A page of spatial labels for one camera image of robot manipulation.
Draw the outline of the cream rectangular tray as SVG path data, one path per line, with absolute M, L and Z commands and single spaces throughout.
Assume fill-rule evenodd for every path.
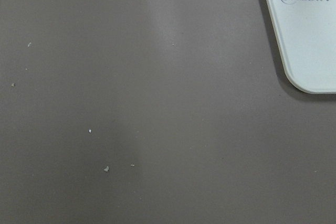
M 287 79 L 310 94 L 335 93 L 335 0 L 266 0 Z

